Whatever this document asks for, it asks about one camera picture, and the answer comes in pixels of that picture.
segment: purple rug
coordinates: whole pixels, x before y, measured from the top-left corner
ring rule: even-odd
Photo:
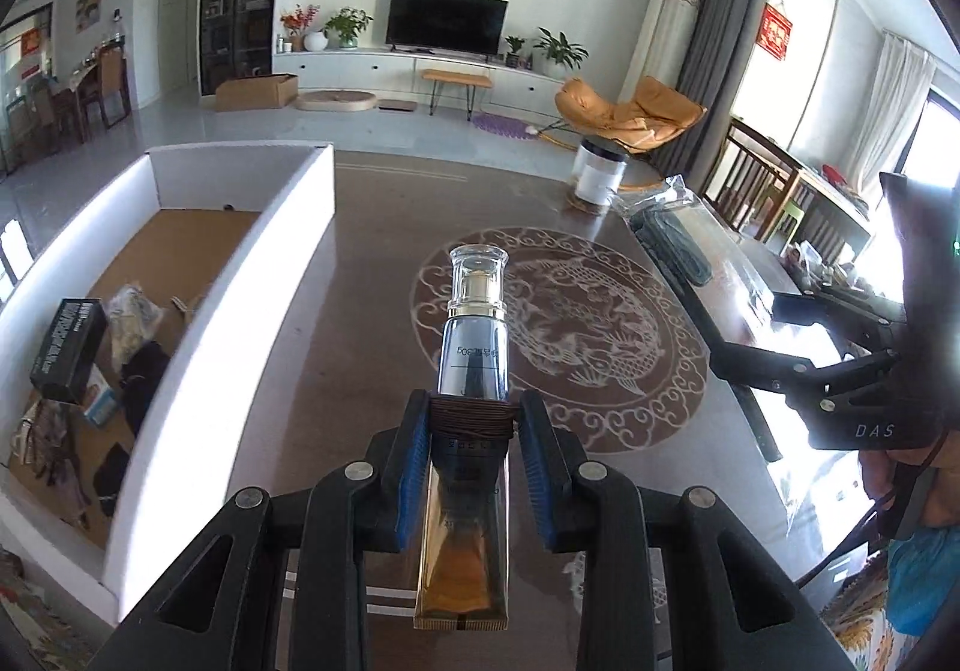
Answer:
[[[474,115],[473,126],[479,127],[487,133],[493,133],[495,136],[518,138],[520,140],[530,140],[536,137],[527,134],[530,122],[525,122],[522,119],[511,119],[507,116],[496,116],[492,113],[477,113]]]

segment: orange lounge chair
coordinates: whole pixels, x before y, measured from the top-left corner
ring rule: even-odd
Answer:
[[[707,112],[659,80],[644,76],[627,103],[609,103],[580,79],[557,93],[560,116],[578,133],[610,138],[628,152],[649,152],[673,140]]]

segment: silver screw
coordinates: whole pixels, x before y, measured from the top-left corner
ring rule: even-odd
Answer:
[[[352,482],[366,481],[366,479],[373,476],[373,466],[363,460],[358,460],[356,463],[350,463],[347,468],[344,468],[344,476]]]
[[[582,463],[577,468],[577,473],[582,479],[587,479],[589,482],[600,482],[607,478],[607,467],[603,463],[587,460],[586,463]]]
[[[256,487],[241,489],[240,492],[237,492],[236,503],[240,508],[259,506],[263,503],[263,491],[262,489],[256,489]]]
[[[697,508],[710,508],[717,502],[717,496],[712,489],[694,487],[688,494],[688,500]]]

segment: black product box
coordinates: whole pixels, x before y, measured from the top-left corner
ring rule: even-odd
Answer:
[[[48,401],[83,403],[106,330],[107,315],[98,299],[64,299],[43,337],[30,383]]]

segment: hand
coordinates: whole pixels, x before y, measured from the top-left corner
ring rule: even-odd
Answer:
[[[874,500],[884,497],[893,489],[896,463],[921,465],[931,449],[932,446],[925,449],[860,452],[863,489],[867,496]],[[923,505],[920,524],[933,528],[960,525],[960,432],[950,431],[930,467],[937,468],[937,476]]]

